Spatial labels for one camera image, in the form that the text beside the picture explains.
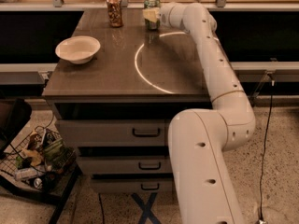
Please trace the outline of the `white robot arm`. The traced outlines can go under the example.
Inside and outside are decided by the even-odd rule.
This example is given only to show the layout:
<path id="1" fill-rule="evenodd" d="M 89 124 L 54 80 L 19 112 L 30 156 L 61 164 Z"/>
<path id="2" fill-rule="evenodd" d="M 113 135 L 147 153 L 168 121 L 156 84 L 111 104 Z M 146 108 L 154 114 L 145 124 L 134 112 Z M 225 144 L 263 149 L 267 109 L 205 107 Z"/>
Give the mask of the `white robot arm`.
<path id="1" fill-rule="evenodd" d="M 217 23 L 200 3 L 145 8 L 164 26 L 190 34 L 203 68 L 210 109 L 176 114 L 168 148 L 182 224 L 245 224 L 222 153 L 244 145 L 255 116 L 235 71 L 215 35 Z"/>

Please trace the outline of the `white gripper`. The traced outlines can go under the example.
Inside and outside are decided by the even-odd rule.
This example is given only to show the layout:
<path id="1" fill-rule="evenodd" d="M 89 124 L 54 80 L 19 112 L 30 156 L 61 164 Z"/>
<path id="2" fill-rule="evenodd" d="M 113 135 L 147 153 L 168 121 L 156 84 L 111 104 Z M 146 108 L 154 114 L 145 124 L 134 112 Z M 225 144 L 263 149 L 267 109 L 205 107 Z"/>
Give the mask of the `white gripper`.
<path id="1" fill-rule="evenodd" d="M 158 20 L 161 24 L 172 28 L 183 28 L 183 16 L 185 6 L 180 3 L 167 3 L 158 7 L 143 9 L 143 18 L 145 21 L 156 23 Z"/>

